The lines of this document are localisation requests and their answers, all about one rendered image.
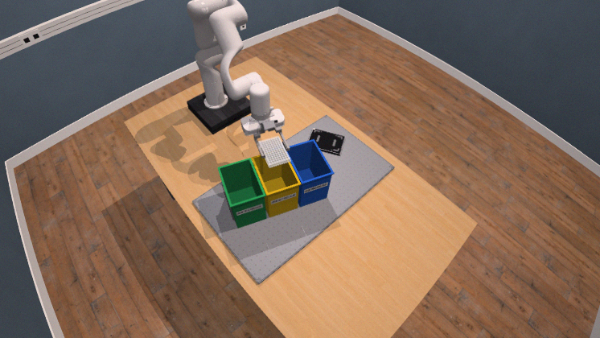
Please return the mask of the yellow recycle bin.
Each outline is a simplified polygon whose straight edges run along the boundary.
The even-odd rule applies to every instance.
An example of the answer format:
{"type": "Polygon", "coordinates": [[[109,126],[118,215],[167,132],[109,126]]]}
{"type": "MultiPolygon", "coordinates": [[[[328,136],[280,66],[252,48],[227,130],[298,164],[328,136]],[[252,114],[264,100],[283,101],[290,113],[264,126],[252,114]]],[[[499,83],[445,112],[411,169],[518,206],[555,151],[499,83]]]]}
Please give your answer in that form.
{"type": "Polygon", "coordinates": [[[299,185],[302,185],[291,165],[285,163],[269,168],[261,155],[251,158],[265,190],[265,205],[269,217],[298,208],[299,185]]]}

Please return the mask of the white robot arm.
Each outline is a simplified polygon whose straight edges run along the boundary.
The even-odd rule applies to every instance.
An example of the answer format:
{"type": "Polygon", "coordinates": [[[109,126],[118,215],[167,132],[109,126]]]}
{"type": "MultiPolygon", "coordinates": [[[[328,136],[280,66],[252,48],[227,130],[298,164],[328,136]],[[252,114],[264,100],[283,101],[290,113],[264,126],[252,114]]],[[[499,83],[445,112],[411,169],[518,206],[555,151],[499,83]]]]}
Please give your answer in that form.
{"type": "Polygon", "coordinates": [[[248,22],[244,7],[237,0],[191,0],[187,13],[193,22],[196,44],[202,49],[195,54],[195,61],[206,95],[205,106],[219,109],[228,103],[224,85],[234,101],[249,95],[251,115],[262,130],[276,127],[278,121],[268,118],[274,108],[270,106],[269,86],[261,76],[251,72],[232,80],[229,74],[232,59],[244,47],[236,29],[248,22]],[[216,68],[218,64],[220,70],[216,68]]]}

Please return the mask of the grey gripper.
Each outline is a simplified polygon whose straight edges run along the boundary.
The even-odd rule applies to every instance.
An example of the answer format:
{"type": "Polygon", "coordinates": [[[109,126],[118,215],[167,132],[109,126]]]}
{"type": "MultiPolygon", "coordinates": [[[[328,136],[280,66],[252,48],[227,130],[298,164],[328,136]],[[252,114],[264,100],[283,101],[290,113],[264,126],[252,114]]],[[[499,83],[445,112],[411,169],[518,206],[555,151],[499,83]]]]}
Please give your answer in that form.
{"type": "MultiPolygon", "coordinates": [[[[286,149],[286,151],[290,150],[290,147],[282,133],[282,126],[285,125],[285,117],[283,115],[283,113],[281,112],[280,109],[273,109],[271,110],[271,114],[268,117],[271,120],[277,120],[278,123],[275,123],[275,126],[277,127],[273,127],[270,129],[267,129],[268,132],[275,130],[276,133],[279,133],[281,138],[282,138],[282,143],[286,149]],[[279,127],[280,126],[280,127],[279,127]]],[[[267,118],[267,119],[268,119],[267,118]]],[[[244,131],[244,134],[246,136],[249,135],[253,135],[254,137],[254,141],[257,144],[257,148],[260,152],[260,155],[262,158],[265,158],[265,152],[263,151],[262,147],[260,147],[259,142],[257,141],[258,138],[261,137],[261,134],[265,133],[267,130],[262,130],[261,128],[261,124],[259,124],[258,120],[255,120],[252,115],[247,116],[247,117],[243,117],[241,120],[241,127],[242,130],[244,131]],[[255,130],[255,131],[254,131],[255,130]],[[252,131],[252,132],[251,132],[252,131]],[[249,133],[248,133],[249,132],[249,133]]]]}

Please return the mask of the blue bin with label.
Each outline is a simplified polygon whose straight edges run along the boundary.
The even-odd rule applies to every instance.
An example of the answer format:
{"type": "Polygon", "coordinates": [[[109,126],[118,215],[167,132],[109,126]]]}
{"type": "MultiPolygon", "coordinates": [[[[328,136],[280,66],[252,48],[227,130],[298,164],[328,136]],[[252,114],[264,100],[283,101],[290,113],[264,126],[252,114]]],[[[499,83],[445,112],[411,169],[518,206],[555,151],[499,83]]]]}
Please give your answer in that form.
{"type": "Polygon", "coordinates": [[[334,174],[314,139],[290,146],[291,165],[302,185],[299,186],[300,207],[327,198],[334,174]]]}

